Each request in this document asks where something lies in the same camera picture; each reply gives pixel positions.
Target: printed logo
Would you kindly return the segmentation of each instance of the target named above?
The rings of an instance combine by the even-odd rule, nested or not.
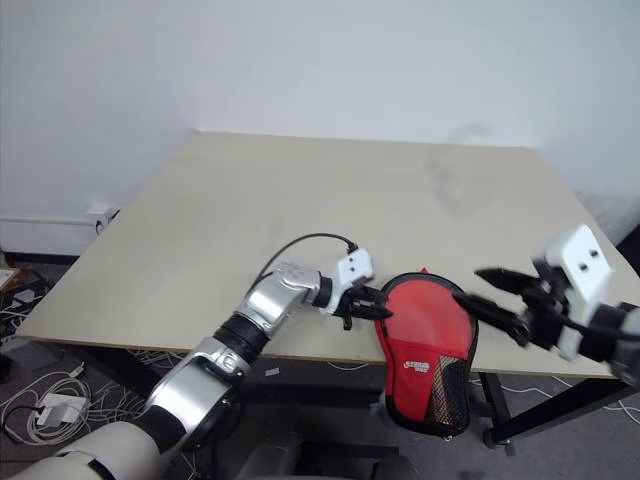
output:
[[[413,368],[416,372],[427,373],[429,364],[427,362],[404,362],[404,368]]]

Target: white cable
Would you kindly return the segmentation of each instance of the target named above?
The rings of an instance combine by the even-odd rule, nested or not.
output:
[[[604,407],[605,410],[623,410],[624,413],[627,415],[627,417],[629,417],[631,419],[632,422],[637,423],[638,425],[640,425],[640,420],[637,419],[635,416],[633,416],[630,413],[630,410],[636,411],[636,412],[640,412],[640,408],[633,408],[633,407],[627,407],[625,404],[622,403],[622,400],[618,400],[618,405],[620,405],[620,408],[612,408],[612,407]]]
[[[59,427],[48,427],[46,425],[37,424],[37,412],[33,411],[27,417],[26,438],[16,433],[14,430],[5,425],[5,429],[16,439],[22,441],[26,445],[58,445],[64,443],[76,436],[83,428],[91,431],[88,422],[113,422],[121,420],[130,420],[138,416],[145,405],[145,400],[135,397],[131,392],[120,387],[114,382],[107,382],[97,392],[96,398],[92,401],[91,390],[89,386],[75,378],[83,370],[83,365],[72,370],[71,372],[56,371],[51,372],[37,380],[31,382],[25,388],[13,395],[8,400],[0,403],[0,422],[4,424],[5,416],[11,405],[24,395],[32,395],[34,397],[34,406],[40,407],[42,399],[49,393],[69,394],[87,399],[85,406],[78,410],[78,418],[75,422],[62,423]],[[40,395],[32,387],[43,380],[55,375],[65,375],[66,378],[54,382],[42,395]],[[106,398],[122,388],[122,396],[114,408],[105,408]]]
[[[568,383],[568,382],[565,382],[564,380],[562,380],[562,379],[561,379],[561,378],[559,378],[559,377],[551,376],[551,378],[553,378],[556,382],[560,382],[560,383],[561,383],[561,384],[563,384],[565,387],[573,387],[573,385],[571,385],[571,384],[570,384],[570,383]]]
[[[91,390],[89,386],[75,378],[73,375],[74,372],[51,372],[47,375],[43,375],[38,378],[27,387],[22,389],[20,392],[16,393],[9,400],[6,400],[0,406],[2,406],[2,411],[0,413],[0,422],[4,424],[5,415],[7,410],[11,406],[13,402],[15,402],[18,398],[26,393],[30,393],[35,397],[35,406],[41,407],[42,399],[49,393],[58,393],[62,391],[69,391],[70,393],[75,394],[78,397],[91,398]],[[43,394],[40,396],[38,392],[33,390],[31,387],[44,380],[45,378],[51,377],[52,375],[66,375],[67,378],[63,378],[62,380],[58,380],[53,385],[51,385]],[[88,405],[85,404],[85,407],[80,409],[78,412],[78,420],[73,423],[64,423],[61,424],[60,427],[57,427],[51,430],[51,427],[37,425],[37,412],[32,411],[27,418],[27,436],[28,440],[18,435],[12,429],[10,429],[7,425],[5,425],[5,429],[11,433],[15,438],[25,443],[26,445],[32,446],[40,446],[40,445],[58,445],[63,443],[71,438],[73,438],[82,428],[89,428],[87,424],[87,416],[88,416]]]
[[[629,410],[630,412],[640,412],[640,408],[629,407],[623,403],[622,400],[618,400],[619,407],[602,407],[605,410],[609,410],[610,412],[619,412],[620,410]]]
[[[144,365],[152,365],[156,368],[171,369],[176,366],[173,359],[182,360],[182,357],[173,352],[155,352],[149,350],[128,350]]]
[[[187,464],[187,467],[189,467],[189,470],[191,470],[191,474],[189,475],[189,479],[193,478],[197,474],[195,466],[189,461],[189,459],[187,459],[187,456],[184,453],[180,453],[180,456],[182,457],[182,460],[184,460],[184,463]]]
[[[358,365],[357,367],[339,367],[338,365],[335,365],[331,362],[326,362],[326,363],[331,365],[336,370],[342,370],[344,372],[352,372],[354,370],[360,370],[361,368],[368,367],[370,365],[369,363],[363,363],[362,365]]]
[[[535,387],[530,387],[530,388],[525,388],[524,390],[516,390],[515,388],[509,388],[509,387],[505,387],[504,385],[502,386],[502,389],[507,391],[507,392],[511,392],[511,393],[529,393],[529,392],[536,392],[539,393],[540,395],[543,395],[547,398],[552,398],[553,395],[548,394],[547,392],[543,392],[542,390],[540,390],[539,388],[535,388]]]
[[[27,318],[28,315],[24,313],[12,312],[11,310],[0,310],[0,313],[6,313],[7,315],[15,315],[16,317]]]

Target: beige table surface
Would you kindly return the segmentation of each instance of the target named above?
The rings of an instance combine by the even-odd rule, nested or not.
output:
[[[462,288],[521,307],[473,275],[533,273],[549,238],[590,225],[615,268],[611,302],[640,302],[640,280],[569,188],[533,150],[195,133],[38,305],[19,334],[60,342],[188,350],[212,334],[284,243],[327,231],[374,259],[382,285],[426,266]],[[328,272],[341,243],[313,239],[283,258]],[[383,361],[373,325],[307,309],[266,354]],[[607,375],[520,349],[487,325],[474,369]]]

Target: red pouch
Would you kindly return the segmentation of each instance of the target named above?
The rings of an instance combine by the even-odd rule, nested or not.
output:
[[[448,437],[469,424],[469,369],[478,323],[451,297],[460,287],[428,273],[405,273],[382,289],[393,316],[376,322],[387,359],[385,404],[400,426]]]

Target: electrical outlet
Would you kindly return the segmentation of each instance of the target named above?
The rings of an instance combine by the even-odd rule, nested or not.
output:
[[[87,210],[85,216],[93,221],[96,226],[96,232],[99,235],[116,218],[118,213],[120,213],[120,208],[118,207],[98,205]]]

